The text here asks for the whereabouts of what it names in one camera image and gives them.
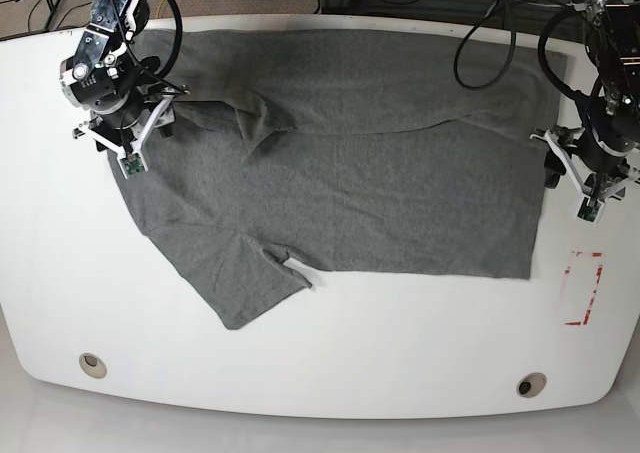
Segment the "grey T-shirt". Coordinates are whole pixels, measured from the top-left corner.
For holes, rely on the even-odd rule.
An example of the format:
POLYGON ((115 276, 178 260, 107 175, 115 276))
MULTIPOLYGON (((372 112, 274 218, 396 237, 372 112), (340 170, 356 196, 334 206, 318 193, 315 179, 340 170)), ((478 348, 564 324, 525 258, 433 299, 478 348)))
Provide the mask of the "grey T-shirt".
POLYGON ((375 30, 186 35, 170 138, 114 179, 140 232, 237 330, 321 271, 526 280, 559 99, 518 48, 481 92, 452 37, 375 30))

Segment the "red tape rectangle marking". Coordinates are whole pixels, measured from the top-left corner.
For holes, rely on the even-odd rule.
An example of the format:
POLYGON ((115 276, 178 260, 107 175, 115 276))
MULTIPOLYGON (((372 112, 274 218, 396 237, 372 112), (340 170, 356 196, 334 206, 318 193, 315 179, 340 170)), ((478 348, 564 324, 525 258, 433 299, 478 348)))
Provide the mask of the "red tape rectangle marking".
POLYGON ((588 323, 604 266, 601 252, 572 251, 564 269, 557 303, 563 326, 588 323))

